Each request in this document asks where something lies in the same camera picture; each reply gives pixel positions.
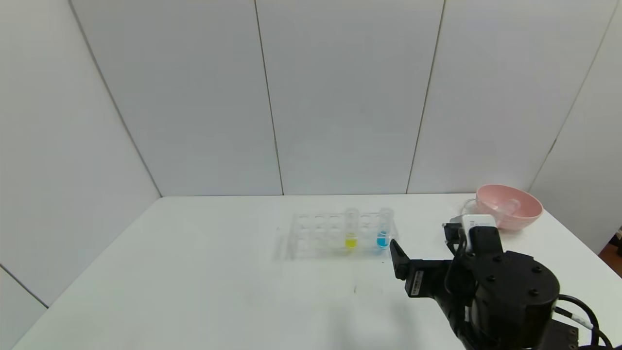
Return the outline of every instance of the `yellow liquid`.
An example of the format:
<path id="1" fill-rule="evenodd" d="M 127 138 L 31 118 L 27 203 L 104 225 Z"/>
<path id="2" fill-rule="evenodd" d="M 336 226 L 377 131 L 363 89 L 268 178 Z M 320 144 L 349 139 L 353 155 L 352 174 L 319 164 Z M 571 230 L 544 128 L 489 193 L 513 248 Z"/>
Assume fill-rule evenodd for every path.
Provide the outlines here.
<path id="1" fill-rule="evenodd" d="M 356 247 L 356 235 L 353 233 L 346 234 L 346 248 L 352 249 Z"/>

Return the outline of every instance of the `sticker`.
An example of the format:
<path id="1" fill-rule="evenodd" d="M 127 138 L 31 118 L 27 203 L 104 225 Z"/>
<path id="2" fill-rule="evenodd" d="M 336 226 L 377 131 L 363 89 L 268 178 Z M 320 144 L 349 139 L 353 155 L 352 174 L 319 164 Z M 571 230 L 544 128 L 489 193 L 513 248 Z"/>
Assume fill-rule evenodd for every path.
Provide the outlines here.
<path id="1" fill-rule="evenodd" d="M 421 281 L 424 279 L 424 272 L 419 270 L 415 272 L 415 281 L 412 283 L 411 295 L 417 296 L 419 295 L 419 290 L 421 289 Z"/>

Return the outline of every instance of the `white table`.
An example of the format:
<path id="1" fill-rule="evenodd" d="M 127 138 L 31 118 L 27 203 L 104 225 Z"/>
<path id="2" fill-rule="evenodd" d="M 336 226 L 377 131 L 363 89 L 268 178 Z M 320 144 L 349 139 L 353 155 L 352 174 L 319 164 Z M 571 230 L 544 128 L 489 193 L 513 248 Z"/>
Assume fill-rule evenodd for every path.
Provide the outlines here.
<path id="1" fill-rule="evenodd" d="M 166 197 L 14 349 L 463 349 L 436 302 L 406 296 L 390 261 L 292 261 L 281 247 L 293 213 L 391 207 L 411 258 L 451 258 L 441 224 L 471 197 Z M 622 280 L 550 214 L 502 240 L 549 267 L 622 343 Z"/>

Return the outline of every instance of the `bowl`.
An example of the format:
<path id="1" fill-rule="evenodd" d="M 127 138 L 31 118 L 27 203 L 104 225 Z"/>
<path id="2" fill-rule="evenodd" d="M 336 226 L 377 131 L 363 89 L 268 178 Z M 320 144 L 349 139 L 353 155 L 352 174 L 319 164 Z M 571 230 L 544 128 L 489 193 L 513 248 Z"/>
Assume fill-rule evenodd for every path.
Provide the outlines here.
<path id="1" fill-rule="evenodd" d="M 494 216 L 499 229 L 510 231 L 531 225 L 544 211 L 534 196 L 499 184 L 481 186 L 475 194 L 475 208 L 481 214 Z"/>

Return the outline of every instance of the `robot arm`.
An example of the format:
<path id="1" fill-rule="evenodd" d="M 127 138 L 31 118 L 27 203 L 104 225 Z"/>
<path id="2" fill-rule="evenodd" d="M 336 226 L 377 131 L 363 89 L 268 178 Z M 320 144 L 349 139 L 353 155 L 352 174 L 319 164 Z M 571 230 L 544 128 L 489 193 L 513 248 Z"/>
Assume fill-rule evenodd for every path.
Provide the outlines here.
<path id="1" fill-rule="evenodd" d="M 411 260 L 392 240 L 393 269 L 409 297 L 436 300 L 467 350 L 578 349 L 578 329 L 551 318 L 560 287 L 548 268 L 504 252 L 496 227 L 443 226 L 453 260 Z"/>

